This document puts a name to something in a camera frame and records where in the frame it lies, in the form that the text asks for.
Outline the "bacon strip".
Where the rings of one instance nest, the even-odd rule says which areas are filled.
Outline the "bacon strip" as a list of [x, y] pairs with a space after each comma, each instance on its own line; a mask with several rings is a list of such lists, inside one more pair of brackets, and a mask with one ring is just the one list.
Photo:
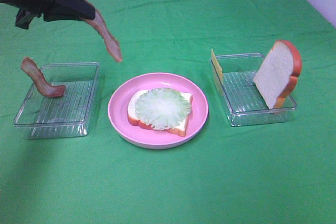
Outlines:
[[106, 26], [106, 22], [101, 16], [98, 9], [96, 9], [92, 3], [86, 0], [86, 2], [93, 7], [95, 11], [95, 17], [94, 19], [85, 19], [81, 18], [82, 21], [89, 24], [91, 27], [93, 27], [96, 32], [100, 35], [100, 37], [103, 39], [103, 42], [106, 46], [106, 50], [108, 54], [116, 61], [116, 62], [122, 62], [122, 54], [119, 42], [114, 38], [112, 33], [110, 33], [109, 29]]
[[41, 95], [48, 98], [58, 98], [63, 96], [66, 86], [52, 86], [49, 84], [35, 62], [29, 57], [23, 59], [20, 68], [31, 78]]

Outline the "clear left plastic tray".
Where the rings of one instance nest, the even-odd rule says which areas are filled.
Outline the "clear left plastic tray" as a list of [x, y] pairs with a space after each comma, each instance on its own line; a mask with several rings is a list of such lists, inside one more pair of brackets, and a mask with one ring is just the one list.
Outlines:
[[65, 85], [63, 96], [47, 98], [32, 85], [13, 125], [25, 138], [80, 137], [88, 134], [97, 101], [97, 62], [53, 63], [40, 70], [52, 85]]

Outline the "clear plastic tray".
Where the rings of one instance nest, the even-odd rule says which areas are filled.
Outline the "clear plastic tray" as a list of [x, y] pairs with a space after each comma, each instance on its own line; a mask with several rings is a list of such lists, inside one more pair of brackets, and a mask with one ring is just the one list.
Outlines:
[[223, 83], [210, 58], [213, 80], [231, 126], [283, 123], [294, 120], [295, 100], [288, 96], [283, 107], [269, 109], [259, 93], [254, 76], [264, 60], [259, 52], [216, 55], [223, 70]]
[[88, 134], [97, 101], [97, 62], [53, 63], [40, 70], [52, 85], [65, 85], [63, 96], [47, 98], [32, 85], [13, 125], [25, 138], [80, 137]]

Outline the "pink round plate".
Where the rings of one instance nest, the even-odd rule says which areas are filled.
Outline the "pink round plate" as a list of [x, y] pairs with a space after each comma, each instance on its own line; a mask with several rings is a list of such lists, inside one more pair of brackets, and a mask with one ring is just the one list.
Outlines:
[[[145, 130], [128, 121], [127, 110], [131, 97], [139, 90], [169, 87], [191, 93], [192, 113], [184, 137], [167, 131]], [[154, 72], [134, 77], [120, 85], [108, 104], [109, 120], [117, 133], [129, 143], [150, 149], [166, 149], [182, 145], [203, 128], [208, 116], [208, 102], [203, 91], [191, 80], [177, 74]]]

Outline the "yellow cheese slice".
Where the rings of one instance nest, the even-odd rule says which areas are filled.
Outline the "yellow cheese slice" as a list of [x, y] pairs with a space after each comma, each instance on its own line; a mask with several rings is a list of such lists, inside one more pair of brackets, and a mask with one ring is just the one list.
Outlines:
[[222, 70], [222, 67], [220, 66], [218, 60], [217, 60], [217, 57], [214, 53], [214, 49], [212, 48], [211, 49], [211, 60], [212, 60], [212, 63], [213, 63], [213, 66], [215, 68], [215, 71], [218, 75], [218, 78], [219, 78], [219, 81], [220, 83], [223, 83], [223, 70]]

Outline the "clear right plastic tray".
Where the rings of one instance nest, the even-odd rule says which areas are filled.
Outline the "clear right plastic tray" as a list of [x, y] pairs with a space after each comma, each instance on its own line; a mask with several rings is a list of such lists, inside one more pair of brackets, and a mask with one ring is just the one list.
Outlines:
[[283, 107], [269, 109], [259, 93], [254, 76], [264, 60], [259, 52], [216, 55], [223, 70], [223, 83], [210, 58], [213, 80], [231, 126], [283, 123], [294, 120], [295, 100], [288, 96]]

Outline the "green tablecloth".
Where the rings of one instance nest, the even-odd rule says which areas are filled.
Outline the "green tablecloth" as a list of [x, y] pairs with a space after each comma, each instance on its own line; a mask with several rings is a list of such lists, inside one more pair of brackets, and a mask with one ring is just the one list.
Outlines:
[[[335, 29], [306, 0], [89, 0], [119, 41], [107, 54], [83, 22], [14, 25], [1, 5], [1, 223], [335, 223]], [[292, 121], [232, 127], [213, 84], [211, 51], [300, 50]], [[100, 63], [90, 133], [30, 141], [13, 126], [38, 65]], [[114, 90], [171, 72], [205, 93], [208, 119], [189, 142], [147, 150], [123, 140], [107, 106]]]

